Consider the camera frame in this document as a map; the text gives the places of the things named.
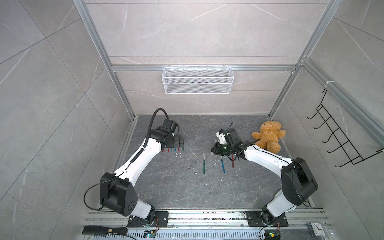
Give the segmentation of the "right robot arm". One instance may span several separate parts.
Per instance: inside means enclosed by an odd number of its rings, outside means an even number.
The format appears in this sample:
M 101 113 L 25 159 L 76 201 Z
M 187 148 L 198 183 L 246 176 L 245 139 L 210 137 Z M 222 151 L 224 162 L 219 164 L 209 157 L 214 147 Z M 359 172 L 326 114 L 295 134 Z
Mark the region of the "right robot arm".
M 286 212 L 302 205 L 319 188 L 308 164 L 301 158 L 289 159 L 270 153 L 248 141 L 243 142 L 235 129 L 219 130 L 218 142 L 211 152 L 218 156 L 242 158 L 256 163 L 281 178 L 282 189 L 263 206 L 260 218 L 270 225 Z

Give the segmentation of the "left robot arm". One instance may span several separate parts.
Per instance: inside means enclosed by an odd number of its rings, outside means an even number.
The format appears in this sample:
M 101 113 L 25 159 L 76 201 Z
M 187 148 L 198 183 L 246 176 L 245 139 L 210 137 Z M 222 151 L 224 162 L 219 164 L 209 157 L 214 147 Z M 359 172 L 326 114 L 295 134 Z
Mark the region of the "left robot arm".
M 181 147 L 180 126 L 163 108 L 154 111 L 140 147 L 113 173 L 104 173 L 100 183 L 100 205 L 124 217 L 135 217 L 143 226 L 156 220 L 155 207 L 139 199 L 135 185 L 150 161 L 164 149 Z

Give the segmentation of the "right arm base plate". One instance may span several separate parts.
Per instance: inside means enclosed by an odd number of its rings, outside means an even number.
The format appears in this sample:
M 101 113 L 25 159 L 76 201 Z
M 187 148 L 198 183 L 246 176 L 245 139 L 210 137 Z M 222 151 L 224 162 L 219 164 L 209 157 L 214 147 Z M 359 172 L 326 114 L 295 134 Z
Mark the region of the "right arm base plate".
M 285 214 L 274 217 L 263 211 L 245 211 L 244 218 L 247 220 L 249 227 L 288 227 L 288 220 Z

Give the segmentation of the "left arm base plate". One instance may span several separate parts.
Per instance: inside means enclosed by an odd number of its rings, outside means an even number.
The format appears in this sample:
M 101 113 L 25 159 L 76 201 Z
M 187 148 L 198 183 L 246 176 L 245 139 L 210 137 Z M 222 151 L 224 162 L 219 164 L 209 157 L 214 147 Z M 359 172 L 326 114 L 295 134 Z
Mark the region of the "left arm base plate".
M 130 217 L 128 221 L 128 228 L 166 228 L 169 221 L 169 212 L 168 211 L 155 211 L 154 219 L 151 222 L 146 222 L 138 217 Z

